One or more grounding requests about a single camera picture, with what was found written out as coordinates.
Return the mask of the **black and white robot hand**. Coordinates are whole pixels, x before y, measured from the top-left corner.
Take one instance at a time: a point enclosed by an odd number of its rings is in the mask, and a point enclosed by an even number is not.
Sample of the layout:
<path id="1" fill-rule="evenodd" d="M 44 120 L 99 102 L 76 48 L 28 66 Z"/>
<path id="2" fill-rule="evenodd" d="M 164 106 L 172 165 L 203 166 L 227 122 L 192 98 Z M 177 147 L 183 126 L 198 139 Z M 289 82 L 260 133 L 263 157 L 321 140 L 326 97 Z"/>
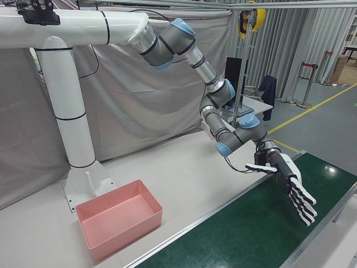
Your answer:
<path id="1" fill-rule="evenodd" d="M 297 214 L 305 225 L 310 226 L 317 217 L 317 212 L 313 208 L 316 199 L 303 187 L 300 170 L 293 160 L 283 153 L 273 154 L 268 163 L 269 167 L 265 164 L 246 164 L 245 167 L 250 171 L 276 174 L 277 182 L 290 199 Z"/>

